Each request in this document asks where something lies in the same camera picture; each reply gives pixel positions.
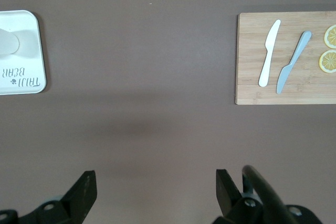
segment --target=knife handle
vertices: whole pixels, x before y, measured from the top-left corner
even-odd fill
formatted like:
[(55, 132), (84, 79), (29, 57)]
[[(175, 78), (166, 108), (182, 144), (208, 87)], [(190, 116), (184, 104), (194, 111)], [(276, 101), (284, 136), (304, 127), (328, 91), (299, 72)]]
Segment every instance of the knife handle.
[(289, 65), (294, 65), (303, 49), (306, 47), (308, 41), (311, 38), (311, 31), (304, 31), (301, 35), (301, 38), (296, 46), (295, 52), (289, 62)]
[(272, 58), (272, 52), (267, 51), (266, 54), (266, 59), (264, 62), (264, 65), (261, 70), (261, 74), (259, 77), (259, 86), (265, 87), (268, 83), (268, 78), (269, 78), (269, 69), (271, 67), (271, 58)]

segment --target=lemon slice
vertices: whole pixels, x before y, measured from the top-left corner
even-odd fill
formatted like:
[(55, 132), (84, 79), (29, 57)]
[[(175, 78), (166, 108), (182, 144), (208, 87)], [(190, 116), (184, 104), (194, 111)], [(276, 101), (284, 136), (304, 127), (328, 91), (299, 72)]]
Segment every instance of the lemon slice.
[(330, 48), (336, 48), (336, 25), (329, 27), (325, 32), (324, 43)]
[(320, 57), (319, 66), (326, 73), (336, 72), (336, 50), (324, 52)]

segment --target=light wood surface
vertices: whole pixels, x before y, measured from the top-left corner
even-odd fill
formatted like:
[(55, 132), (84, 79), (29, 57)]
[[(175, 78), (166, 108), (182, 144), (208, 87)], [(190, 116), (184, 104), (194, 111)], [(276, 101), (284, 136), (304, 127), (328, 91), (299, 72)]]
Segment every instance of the light wood surface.
[[(258, 85), (266, 56), (265, 40), (273, 23), (281, 20), (271, 60), (268, 85)], [(331, 104), (336, 103), (336, 73), (319, 68), (327, 50), (326, 30), (336, 24), (336, 12), (241, 13), (237, 33), (237, 104)], [(276, 86), (281, 69), (287, 65), (301, 34), (312, 37), (290, 73), (281, 94)]]

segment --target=knife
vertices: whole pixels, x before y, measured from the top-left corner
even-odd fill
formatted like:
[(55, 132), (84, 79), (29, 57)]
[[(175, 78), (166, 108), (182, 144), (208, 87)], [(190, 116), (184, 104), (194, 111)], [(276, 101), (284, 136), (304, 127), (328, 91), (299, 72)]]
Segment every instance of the knife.
[(259, 77), (259, 86), (261, 87), (265, 87), (268, 83), (269, 68), (271, 66), (271, 58), (274, 49), (274, 43), (275, 39), (277, 38), (280, 23), (281, 20), (279, 19), (274, 22), (266, 38), (265, 47), (267, 50), (267, 54)]
[(302, 33), (301, 38), (298, 42), (298, 45), (296, 46), (296, 49), (294, 51), (294, 54), (289, 64), (284, 66), (280, 72), (278, 84), (277, 84), (277, 94), (280, 94), (282, 92), (282, 89), (284, 88), (284, 85), (289, 76), (289, 73), (291, 72), (295, 62), (299, 58), (300, 54), (302, 53), (303, 49), (307, 45), (310, 38), (311, 38), (311, 31), (304, 31)]

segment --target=white knife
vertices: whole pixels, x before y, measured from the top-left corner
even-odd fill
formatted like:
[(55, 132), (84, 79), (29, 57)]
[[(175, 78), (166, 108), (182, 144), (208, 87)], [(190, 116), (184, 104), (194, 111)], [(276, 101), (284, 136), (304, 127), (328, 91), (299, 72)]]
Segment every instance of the white knife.
[(287, 78), (289, 76), (289, 73), (291, 72), (295, 62), (299, 58), (300, 54), (302, 53), (303, 49), (307, 45), (308, 41), (310, 40), (311, 32), (310, 31), (304, 31), (301, 35), (301, 38), (298, 42), (298, 45), (296, 46), (296, 49), (294, 51), (294, 54), (287, 66), (284, 66), (280, 72), (278, 84), (277, 84), (277, 94), (280, 94), (282, 92), (282, 89), (284, 88), (284, 85), (287, 81)]
[(281, 20), (279, 19), (274, 22), (266, 38), (265, 47), (267, 50), (267, 54), (266, 54), (265, 62), (262, 67), (260, 78), (259, 78), (259, 86), (261, 87), (265, 87), (268, 83), (269, 69), (271, 66), (271, 58), (272, 58), (274, 43), (275, 43), (275, 39), (277, 38), (280, 23), (281, 23)]

